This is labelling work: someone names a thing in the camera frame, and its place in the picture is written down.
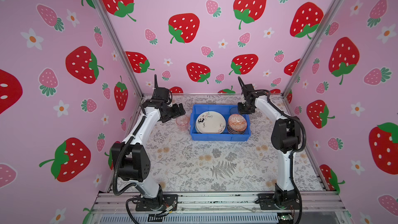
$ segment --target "pink wall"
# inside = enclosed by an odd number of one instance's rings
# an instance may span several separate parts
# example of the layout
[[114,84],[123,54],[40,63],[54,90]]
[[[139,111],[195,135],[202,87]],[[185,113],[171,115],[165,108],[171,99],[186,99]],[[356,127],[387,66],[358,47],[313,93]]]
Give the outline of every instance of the pink wall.
[[[124,138],[121,119],[128,126],[138,98],[120,60],[113,59],[114,47],[97,11],[86,0],[83,4],[81,0],[0,0],[2,224],[82,223],[88,213],[83,209],[90,209],[98,191],[109,185],[109,157],[104,153]],[[55,28],[56,18],[62,32]],[[94,35],[96,26],[101,37]],[[87,48],[71,54],[81,46]],[[104,68],[99,68],[97,79],[91,52]],[[122,111],[114,97],[120,76],[128,92]],[[109,88],[105,95],[103,83]],[[96,108],[89,100],[87,112],[83,111],[84,99],[92,99]]]
[[[357,224],[398,222],[398,0],[378,2],[344,1],[292,89],[291,108],[306,126],[307,144],[321,169],[333,170],[326,179],[340,188]],[[368,20],[378,23],[370,28]],[[342,61],[346,67],[337,69]],[[326,106],[335,118],[326,118]]]
[[[121,7],[118,5],[119,1],[123,2]],[[309,23],[313,26],[319,23],[323,15],[321,11],[327,10],[331,0],[281,0],[284,3],[280,3],[280,0],[103,2],[123,48],[131,52],[129,54],[134,71],[140,72],[135,73],[135,76],[143,92],[152,93],[153,85],[148,84],[154,82],[153,75],[156,73],[160,85],[164,87],[180,87],[184,93],[216,93],[222,89],[231,89],[231,86],[238,91],[238,74],[231,68],[231,63],[234,61],[240,65],[245,57],[249,62],[242,62],[244,67],[235,68],[236,72],[242,73],[245,82],[253,83],[257,88],[270,88],[271,83],[275,82],[276,86],[273,89],[283,90],[290,80],[290,75],[284,72],[285,68],[289,69],[291,63],[296,65],[294,61],[301,57],[309,42],[307,36],[294,36],[302,29],[301,24],[304,26]],[[306,2],[313,4],[301,7]],[[241,13],[242,9],[249,9],[249,15]],[[279,50],[283,51],[283,54],[276,57],[275,54]],[[187,65],[192,62],[199,65],[188,66],[188,69],[192,69],[189,74]],[[166,76],[170,79],[162,81],[161,75],[165,71],[169,72],[165,74],[170,74]],[[224,75],[224,79],[221,83],[216,83],[215,80],[220,74]]]

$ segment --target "strawberry wallpaper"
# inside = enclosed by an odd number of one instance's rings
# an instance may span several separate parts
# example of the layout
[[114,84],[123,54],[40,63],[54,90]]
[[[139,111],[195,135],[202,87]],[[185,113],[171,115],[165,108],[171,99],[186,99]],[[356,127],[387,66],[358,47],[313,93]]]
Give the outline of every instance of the strawberry wallpaper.
[[0,8],[0,222],[85,224],[138,97],[91,0]]
[[102,0],[144,93],[282,91],[331,0]]
[[353,223],[398,223],[398,0],[345,0],[292,89]]

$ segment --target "orange patterned bowl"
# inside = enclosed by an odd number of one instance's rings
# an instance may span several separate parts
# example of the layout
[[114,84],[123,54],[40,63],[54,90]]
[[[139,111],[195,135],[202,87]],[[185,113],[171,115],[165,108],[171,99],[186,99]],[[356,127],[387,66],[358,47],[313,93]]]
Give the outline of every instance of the orange patterned bowl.
[[236,132],[245,131],[248,126],[246,119],[240,114],[232,114],[228,118],[228,124]]

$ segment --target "blue plastic bin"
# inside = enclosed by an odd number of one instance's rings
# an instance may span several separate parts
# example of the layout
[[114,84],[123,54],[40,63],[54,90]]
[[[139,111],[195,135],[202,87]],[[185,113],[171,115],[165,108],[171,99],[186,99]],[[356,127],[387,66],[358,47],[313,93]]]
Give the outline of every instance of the blue plastic bin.
[[246,128],[245,133],[243,134],[229,134],[227,128],[225,128],[224,132],[221,134],[205,134],[198,133],[196,131],[195,122],[197,117],[207,111],[215,111],[219,112],[224,116],[226,123],[228,124],[228,118],[230,116],[230,109],[233,107],[237,107],[236,105],[193,105],[192,113],[191,113],[191,130],[190,134],[192,136],[192,140],[194,141],[233,141],[233,142],[243,142],[247,141],[251,136],[250,131],[250,119],[249,115],[243,114],[242,116],[246,119],[248,123],[248,127]]

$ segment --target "white plate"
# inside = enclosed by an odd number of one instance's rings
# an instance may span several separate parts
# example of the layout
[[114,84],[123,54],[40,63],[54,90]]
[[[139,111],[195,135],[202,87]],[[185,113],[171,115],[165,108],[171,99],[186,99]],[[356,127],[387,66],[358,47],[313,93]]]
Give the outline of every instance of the white plate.
[[225,118],[219,112],[208,111],[197,117],[196,130],[206,134],[219,134],[225,130]]

